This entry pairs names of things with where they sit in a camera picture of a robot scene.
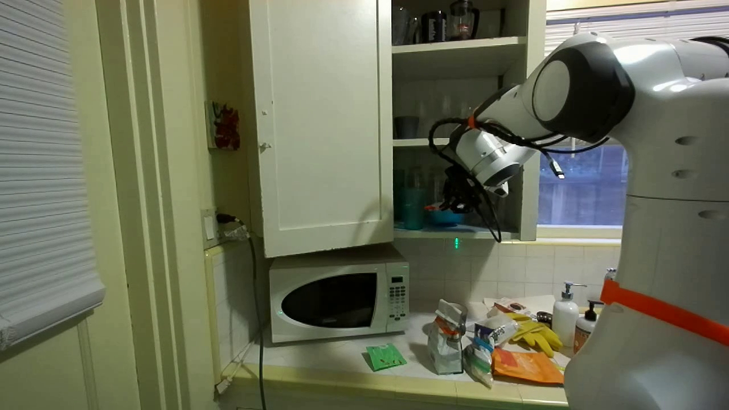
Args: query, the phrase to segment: cabinet door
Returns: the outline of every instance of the cabinet door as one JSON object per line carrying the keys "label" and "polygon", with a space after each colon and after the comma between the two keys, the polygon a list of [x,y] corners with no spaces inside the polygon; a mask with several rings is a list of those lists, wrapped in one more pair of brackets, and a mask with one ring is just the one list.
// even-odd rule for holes
{"label": "cabinet door", "polygon": [[390,2],[253,0],[267,256],[391,238]]}

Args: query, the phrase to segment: spray bottle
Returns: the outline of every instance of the spray bottle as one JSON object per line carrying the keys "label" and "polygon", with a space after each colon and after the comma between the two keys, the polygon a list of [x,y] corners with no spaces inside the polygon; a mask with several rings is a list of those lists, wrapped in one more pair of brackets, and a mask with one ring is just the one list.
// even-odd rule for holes
{"label": "spray bottle", "polygon": [[573,323],[578,316],[578,305],[572,300],[572,286],[577,282],[566,282],[566,292],[561,294],[561,297],[553,303],[553,319],[551,319],[551,330],[556,335],[561,335],[562,345],[572,349],[573,345]]}

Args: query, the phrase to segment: window blind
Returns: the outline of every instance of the window blind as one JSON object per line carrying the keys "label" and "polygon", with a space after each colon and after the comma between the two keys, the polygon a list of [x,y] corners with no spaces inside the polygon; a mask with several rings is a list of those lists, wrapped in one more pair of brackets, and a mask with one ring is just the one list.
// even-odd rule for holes
{"label": "window blind", "polygon": [[0,350],[102,300],[62,0],[0,0]]}
{"label": "window blind", "polygon": [[729,5],[717,0],[653,2],[628,7],[551,10],[545,48],[551,52],[572,34],[595,32],[613,46],[729,36]]}

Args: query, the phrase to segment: orange stripe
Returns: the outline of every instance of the orange stripe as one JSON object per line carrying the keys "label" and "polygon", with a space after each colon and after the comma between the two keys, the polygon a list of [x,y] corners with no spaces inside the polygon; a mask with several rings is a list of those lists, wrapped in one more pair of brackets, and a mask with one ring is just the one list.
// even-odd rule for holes
{"label": "orange stripe", "polygon": [[700,316],[700,314],[683,309],[679,305],[669,305],[661,297],[619,286],[619,282],[613,277],[607,277],[607,282],[601,286],[601,300],[604,303],[619,303],[625,308],[650,314],[658,320],[671,323],[676,328],[683,328],[689,333],[694,333],[694,335],[702,335],[707,339],[712,339],[717,344],[729,345],[729,326],[710,320],[707,316]]}

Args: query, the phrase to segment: sponge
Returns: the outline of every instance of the sponge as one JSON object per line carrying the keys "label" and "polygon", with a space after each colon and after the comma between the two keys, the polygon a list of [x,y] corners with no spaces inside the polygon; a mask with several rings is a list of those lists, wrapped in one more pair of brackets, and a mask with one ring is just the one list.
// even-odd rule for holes
{"label": "sponge", "polygon": [[367,349],[367,360],[370,360],[370,366],[373,371],[383,371],[383,368],[390,368],[390,366],[405,363],[405,358],[391,344],[370,345]]}

